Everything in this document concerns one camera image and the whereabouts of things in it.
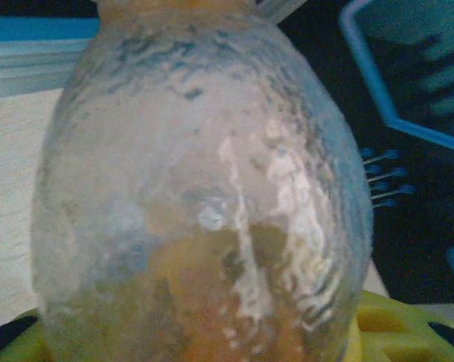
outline glass jar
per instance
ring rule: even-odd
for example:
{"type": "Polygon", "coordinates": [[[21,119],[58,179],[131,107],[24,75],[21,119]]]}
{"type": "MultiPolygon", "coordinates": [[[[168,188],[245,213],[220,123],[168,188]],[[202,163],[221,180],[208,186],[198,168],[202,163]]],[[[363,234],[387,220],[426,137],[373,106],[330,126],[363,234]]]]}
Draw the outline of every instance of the glass jar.
{"type": "Polygon", "coordinates": [[[241,0],[99,12],[32,202],[55,361],[340,358],[373,215],[303,56],[241,0]]]}

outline orange liquid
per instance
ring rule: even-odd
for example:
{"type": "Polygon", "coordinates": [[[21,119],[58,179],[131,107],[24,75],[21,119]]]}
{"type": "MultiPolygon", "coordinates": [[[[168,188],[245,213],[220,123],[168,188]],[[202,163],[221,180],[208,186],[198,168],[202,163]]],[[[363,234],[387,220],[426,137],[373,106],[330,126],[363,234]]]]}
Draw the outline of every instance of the orange liquid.
{"type": "Polygon", "coordinates": [[[159,247],[146,272],[133,280],[97,284],[62,305],[77,313],[51,317],[54,356],[102,362],[332,361],[320,359],[325,352],[319,347],[329,346],[337,357],[344,340],[323,341],[343,326],[306,334],[301,313],[279,282],[286,235],[263,225],[250,231],[257,266],[267,274],[270,315],[256,323],[238,314],[241,298],[234,286],[244,266],[237,234],[203,232],[159,247]],[[98,294],[110,300],[101,302],[98,294]]]}

